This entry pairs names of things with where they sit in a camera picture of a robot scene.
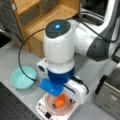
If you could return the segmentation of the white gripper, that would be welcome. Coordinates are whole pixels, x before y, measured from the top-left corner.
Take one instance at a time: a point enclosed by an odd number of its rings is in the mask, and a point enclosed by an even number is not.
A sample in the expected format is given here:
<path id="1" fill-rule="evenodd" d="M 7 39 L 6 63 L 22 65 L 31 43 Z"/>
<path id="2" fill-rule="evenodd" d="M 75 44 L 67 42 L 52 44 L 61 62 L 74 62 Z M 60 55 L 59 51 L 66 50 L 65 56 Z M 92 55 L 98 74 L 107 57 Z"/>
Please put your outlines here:
<path id="1" fill-rule="evenodd" d="M 88 98 L 89 88 L 84 82 L 76 77 L 72 77 L 63 86 L 64 93 L 70 98 L 70 103 L 75 107 L 83 105 Z"/>

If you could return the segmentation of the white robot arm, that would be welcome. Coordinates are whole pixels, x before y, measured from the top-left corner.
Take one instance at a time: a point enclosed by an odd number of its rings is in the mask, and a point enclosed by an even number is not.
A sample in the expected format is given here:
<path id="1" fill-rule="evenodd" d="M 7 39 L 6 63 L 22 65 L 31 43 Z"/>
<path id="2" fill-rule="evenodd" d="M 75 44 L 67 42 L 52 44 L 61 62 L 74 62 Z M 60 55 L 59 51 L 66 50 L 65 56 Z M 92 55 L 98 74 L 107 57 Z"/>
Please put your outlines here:
<path id="1" fill-rule="evenodd" d="M 80 19 L 54 20 L 44 30 L 45 57 L 37 63 L 46 75 L 39 87 L 50 97 L 65 93 L 74 104 L 84 104 L 88 88 L 76 78 L 74 54 L 95 61 L 112 56 L 119 40 L 120 0 L 108 0 L 102 25 L 93 25 Z"/>

